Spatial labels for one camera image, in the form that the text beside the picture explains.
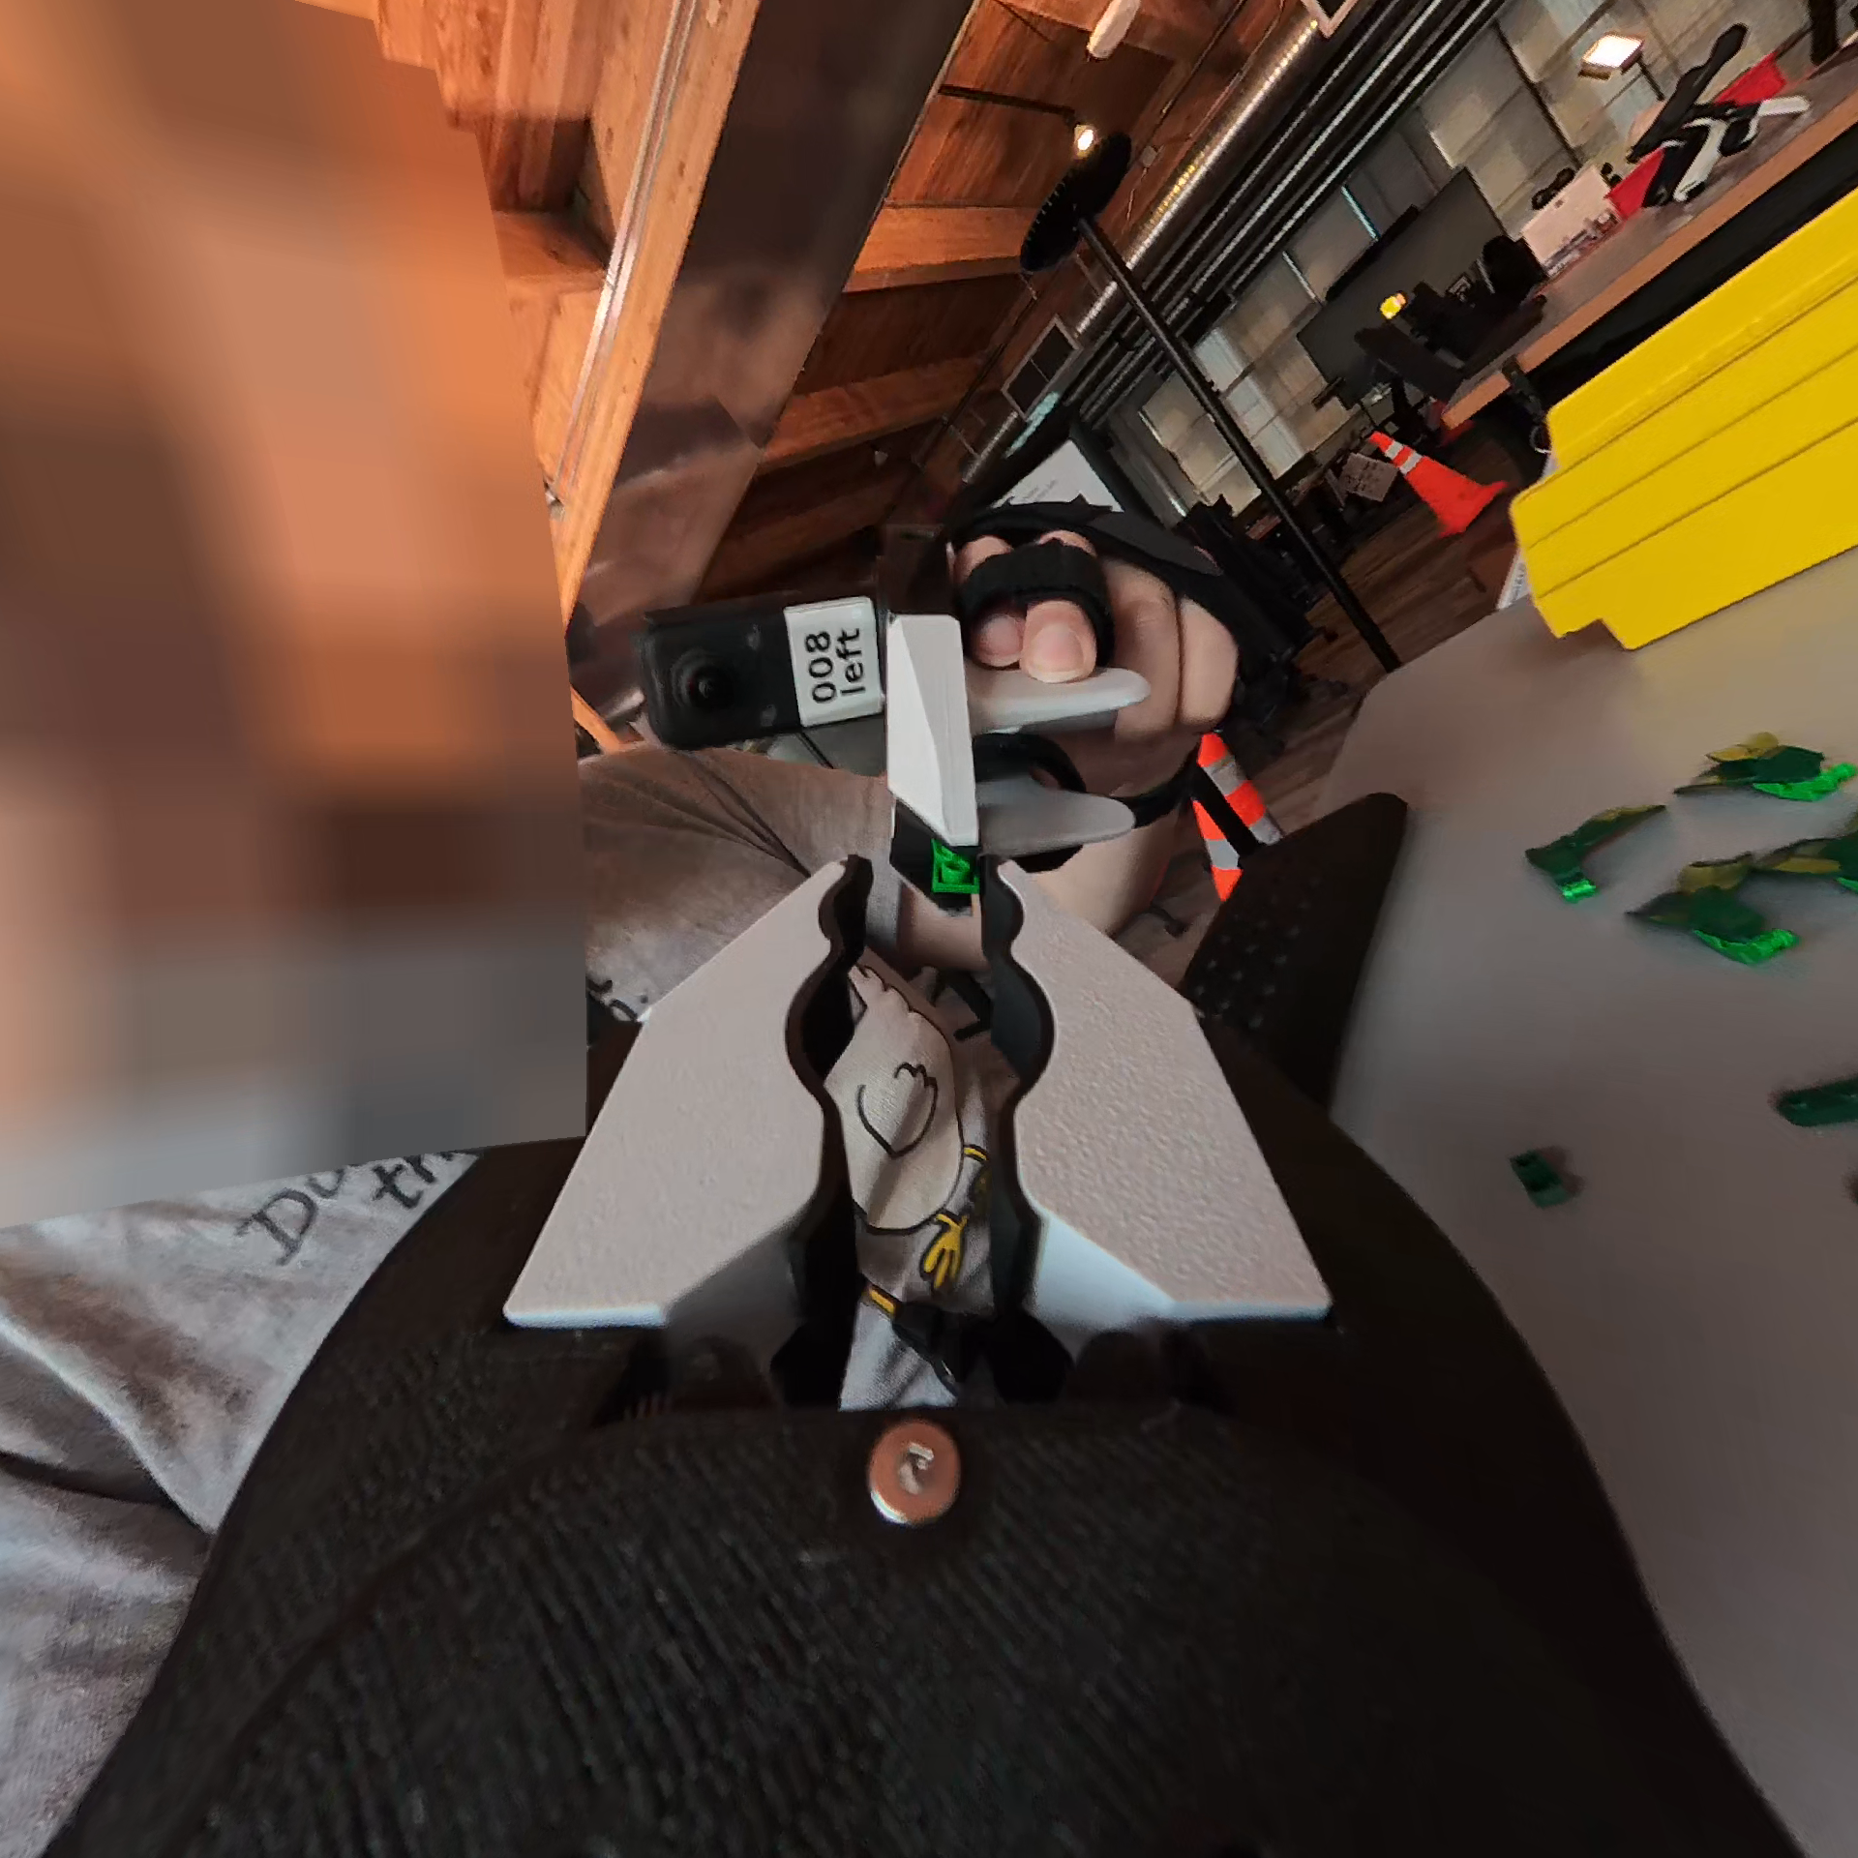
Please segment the yellow storage bin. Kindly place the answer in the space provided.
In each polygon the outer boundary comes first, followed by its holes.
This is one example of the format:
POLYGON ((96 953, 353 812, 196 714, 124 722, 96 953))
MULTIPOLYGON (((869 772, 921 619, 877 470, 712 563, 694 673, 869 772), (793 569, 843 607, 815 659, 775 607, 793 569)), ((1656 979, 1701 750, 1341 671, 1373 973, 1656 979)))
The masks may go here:
POLYGON ((1855 288, 1857 193, 1849 191, 1556 406, 1548 434, 1558 464, 1596 456, 1745 360, 1783 360, 1819 338, 1845 354, 1857 338, 1855 288))
POLYGON ((1809 382, 1719 424, 1646 424, 1522 493, 1514 525, 1550 583, 1689 531, 1815 565, 1855 545, 1855 404, 1809 382))
POLYGON ((1797 460, 1665 521, 1606 511, 1574 541, 1528 545, 1524 559, 1552 633, 1602 625, 1640 649, 1855 543, 1855 491, 1797 460))

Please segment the person's grey shirt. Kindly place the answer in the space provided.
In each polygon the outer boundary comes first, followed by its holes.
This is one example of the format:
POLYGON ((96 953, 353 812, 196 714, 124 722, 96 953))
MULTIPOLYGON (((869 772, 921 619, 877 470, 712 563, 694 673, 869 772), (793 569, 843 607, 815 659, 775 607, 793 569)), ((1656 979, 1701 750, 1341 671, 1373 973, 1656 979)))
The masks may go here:
MULTIPOLYGON (((735 750, 580 766, 594 1003, 636 1019, 817 870, 871 860, 829 1077, 865 1276, 841 1403, 957 1394, 893 1312, 990 1312, 988 1125, 1010 1083, 949 973, 976 920, 891 870, 881 780, 735 750)), ((5 1854, 42 1854, 152 1688, 268 1429, 465 1153, 5 1228, 5 1854)))

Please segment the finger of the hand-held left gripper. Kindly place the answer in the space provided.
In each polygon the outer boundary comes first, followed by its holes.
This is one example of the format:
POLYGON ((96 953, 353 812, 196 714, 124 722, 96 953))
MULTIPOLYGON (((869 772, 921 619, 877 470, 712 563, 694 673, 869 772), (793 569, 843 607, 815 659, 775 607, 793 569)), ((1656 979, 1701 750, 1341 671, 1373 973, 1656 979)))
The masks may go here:
POLYGON ((976 848, 982 824, 965 631, 953 615, 891 615, 887 623, 887 786, 891 864, 937 912, 970 912, 976 896, 931 896, 931 834, 976 848))

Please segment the wooden desk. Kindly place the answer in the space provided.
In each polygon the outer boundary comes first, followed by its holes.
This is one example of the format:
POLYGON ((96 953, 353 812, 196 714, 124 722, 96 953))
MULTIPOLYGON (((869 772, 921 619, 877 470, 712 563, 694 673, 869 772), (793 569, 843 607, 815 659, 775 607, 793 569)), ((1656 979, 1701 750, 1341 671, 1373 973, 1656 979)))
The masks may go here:
POLYGON ((1548 406, 1789 239, 1857 181, 1857 65, 1801 83, 1805 115, 1761 127, 1687 207, 1648 207, 1546 290, 1544 320, 1446 410, 1464 426, 1520 372, 1548 406))

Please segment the person's left hand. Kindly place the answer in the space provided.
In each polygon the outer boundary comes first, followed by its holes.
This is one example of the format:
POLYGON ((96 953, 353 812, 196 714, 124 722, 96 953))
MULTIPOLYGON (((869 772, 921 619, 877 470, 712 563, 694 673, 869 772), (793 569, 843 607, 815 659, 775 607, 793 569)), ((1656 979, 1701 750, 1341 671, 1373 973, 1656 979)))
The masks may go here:
MULTIPOLYGON (((1239 683, 1239 645, 1217 615, 1148 569, 1114 559, 1102 573, 1110 663, 1144 679, 1148 695, 1098 730, 1064 734, 1062 744, 1090 790, 1142 794, 1194 760, 1199 740, 1227 714, 1239 683)), ((1044 685, 1078 685, 1100 669, 1092 617, 1062 597, 992 599, 965 625, 965 643, 970 659, 1044 685)))

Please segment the black floor lamp pole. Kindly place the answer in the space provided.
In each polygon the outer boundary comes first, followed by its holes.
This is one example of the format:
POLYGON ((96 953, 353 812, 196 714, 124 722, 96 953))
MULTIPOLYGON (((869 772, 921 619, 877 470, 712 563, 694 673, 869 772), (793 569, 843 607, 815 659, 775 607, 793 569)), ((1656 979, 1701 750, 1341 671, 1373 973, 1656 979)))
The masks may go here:
POLYGON ((1383 627, 1345 579, 1337 561, 1325 551, 1319 537, 1299 515, 1289 493, 1275 481, 1267 470, 1267 462, 1239 426, 1239 420, 1225 404, 1217 386, 1205 374, 1194 348, 1174 334, 1150 290, 1104 235, 1100 215, 1120 191, 1130 161, 1132 141, 1126 131, 1100 133, 1092 149, 1074 159, 1030 219, 1018 248, 1020 272, 1028 278, 1046 274, 1058 268, 1078 244, 1086 244, 1098 256, 1112 286, 1122 292, 1128 308, 1140 316, 1164 358, 1188 384, 1209 422, 1229 444, 1237 462, 1255 483, 1259 495, 1267 499, 1269 511, 1279 519, 1279 527, 1309 559, 1313 571, 1335 595, 1339 609, 1357 635, 1387 671, 1399 671, 1403 659, 1383 627))

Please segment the green lego leaf cluster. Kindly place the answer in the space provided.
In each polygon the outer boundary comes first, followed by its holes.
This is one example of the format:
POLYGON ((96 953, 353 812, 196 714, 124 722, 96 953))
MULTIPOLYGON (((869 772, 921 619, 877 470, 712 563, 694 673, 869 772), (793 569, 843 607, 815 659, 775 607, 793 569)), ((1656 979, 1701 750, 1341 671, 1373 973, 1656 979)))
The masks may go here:
POLYGON ((1749 854, 1697 860, 1673 884, 1628 912, 1640 924, 1673 930, 1729 961, 1759 965, 1799 945, 1797 932, 1781 928, 1745 898, 1755 876, 1749 854))
POLYGON ((1582 824, 1576 824, 1566 834, 1546 844, 1526 848, 1524 858, 1530 868, 1546 876, 1556 886, 1564 900, 1580 902, 1588 896, 1594 896, 1598 890, 1598 884, 1588 870, 1588 860, 1592 854, 1610 846, 1638 824, 1654 820, 1665 812, 1665 804, 1606 808, 1592 814, 1582 824))
POLYGON ((1751 874, 1827 882, 1857 894, 1857 824, 1761 852, 1751 874))
POLYGON ((1819 748, 1755 732, 1731 746, 1711 750, 1707 764, 1675 788, 1679 796, 1753 792, 1785 802, 1815 804, 1857 780, 1857 764, 1827 756, 1819 748))

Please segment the orange striped traffic cone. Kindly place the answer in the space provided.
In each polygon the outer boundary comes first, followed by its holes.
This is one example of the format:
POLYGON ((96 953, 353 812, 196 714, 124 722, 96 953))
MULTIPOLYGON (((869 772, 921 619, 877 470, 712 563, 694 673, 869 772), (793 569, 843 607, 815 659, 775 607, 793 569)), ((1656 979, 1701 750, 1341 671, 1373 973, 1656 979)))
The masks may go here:
POLYGON ((1219 730, 1209 730, 1199 740, 1190 800, 1215 894, 1219 902, 1227 902, 1239 888, 1247 862, 1259 850, 1281 844, 1285 832, 1219 730))

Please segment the dark computer monitor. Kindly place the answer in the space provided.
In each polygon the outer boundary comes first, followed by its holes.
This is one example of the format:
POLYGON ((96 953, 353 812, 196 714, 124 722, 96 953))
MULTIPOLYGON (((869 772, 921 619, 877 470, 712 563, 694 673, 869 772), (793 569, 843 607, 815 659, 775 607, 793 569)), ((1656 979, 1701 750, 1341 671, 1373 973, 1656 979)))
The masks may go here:
POLYGON ((1468 169, 1454 169, 1429 201, 1409 207, 1297 334, 1323 386, 1369 362, 1357 336, 1383 324, 1387 300, 1413 296, 1421 286, 1444 292, 1462 276, 1480 274, 1484 244, 1502 235, 1502 221, 1468 169))

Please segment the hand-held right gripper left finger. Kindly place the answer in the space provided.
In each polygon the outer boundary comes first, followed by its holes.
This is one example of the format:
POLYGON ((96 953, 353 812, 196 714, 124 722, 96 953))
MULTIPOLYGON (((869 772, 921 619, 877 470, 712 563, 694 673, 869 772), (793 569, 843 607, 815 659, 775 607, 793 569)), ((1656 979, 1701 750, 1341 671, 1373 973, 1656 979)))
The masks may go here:
POLYGON ((506 1298, 516 1328, 795 1334, 849 1312, 849 1045, 871 862, 829 864, 658 999, 506 1298))

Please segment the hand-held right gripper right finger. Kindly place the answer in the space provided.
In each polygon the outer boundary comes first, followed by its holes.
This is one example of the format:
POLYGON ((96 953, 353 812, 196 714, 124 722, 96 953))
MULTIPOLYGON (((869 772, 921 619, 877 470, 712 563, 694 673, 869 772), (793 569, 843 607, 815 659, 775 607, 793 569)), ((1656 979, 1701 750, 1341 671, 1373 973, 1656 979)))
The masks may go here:
POLYGON ((1196 1009, 1034 874, 984 864, 994 1310, 1058 1342, 1321 1320, 1333 1298, 1196 1009))

